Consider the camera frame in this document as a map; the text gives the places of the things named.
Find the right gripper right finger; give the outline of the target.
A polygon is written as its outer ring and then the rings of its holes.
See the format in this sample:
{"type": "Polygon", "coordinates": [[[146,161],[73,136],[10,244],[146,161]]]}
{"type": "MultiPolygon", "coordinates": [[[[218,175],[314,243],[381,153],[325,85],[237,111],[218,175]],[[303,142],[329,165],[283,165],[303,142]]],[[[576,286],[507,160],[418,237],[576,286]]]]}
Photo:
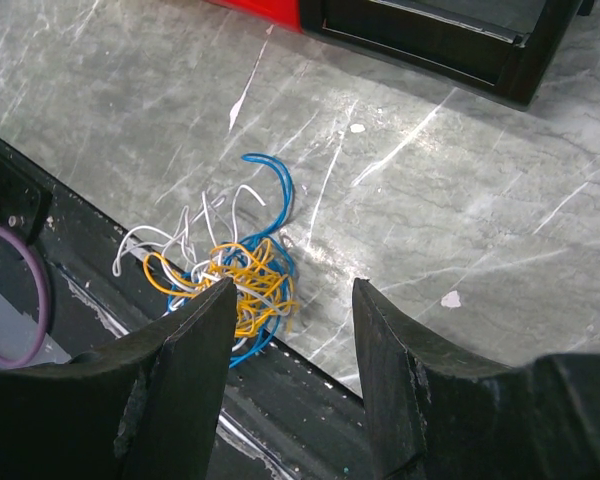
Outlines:
{"type": "Polygon", "coordinates": [[[378,479],[600,479],[600,354],[509,367],[352,291],[355,348],[378,479]]]}

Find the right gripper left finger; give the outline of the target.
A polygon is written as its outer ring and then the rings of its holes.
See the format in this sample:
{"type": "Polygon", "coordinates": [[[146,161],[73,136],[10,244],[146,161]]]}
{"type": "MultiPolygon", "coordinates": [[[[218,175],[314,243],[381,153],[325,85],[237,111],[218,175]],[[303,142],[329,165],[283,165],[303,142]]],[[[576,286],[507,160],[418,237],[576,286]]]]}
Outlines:
{"type": "Polygon", "coordinates": [[[236,324],[222,280],[65,364],[0,370],[0,479],[202,479],[236,324]]]}

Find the black plastic bin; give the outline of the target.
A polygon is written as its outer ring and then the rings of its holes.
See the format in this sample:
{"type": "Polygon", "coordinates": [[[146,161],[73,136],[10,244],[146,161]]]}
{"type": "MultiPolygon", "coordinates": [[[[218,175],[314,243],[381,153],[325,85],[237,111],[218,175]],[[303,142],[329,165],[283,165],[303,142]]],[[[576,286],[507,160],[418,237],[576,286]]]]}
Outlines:
{"type": "Polygon", "coordinates": [[[584,0],[370,1],[299,4],[304,33],[447,78],[525,110],[584,0]]]}

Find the red plastic bin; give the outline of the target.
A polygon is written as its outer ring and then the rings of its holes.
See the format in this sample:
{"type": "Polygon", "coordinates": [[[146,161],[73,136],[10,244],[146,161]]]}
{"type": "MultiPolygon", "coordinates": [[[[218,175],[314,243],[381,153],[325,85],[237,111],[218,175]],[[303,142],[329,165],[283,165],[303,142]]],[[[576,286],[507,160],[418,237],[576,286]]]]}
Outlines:
{"type": "Polygon", "coordinates": [[[209,0],[209,2],[261,17],[294,32],[302,30],[298,0],[209,0]]]}

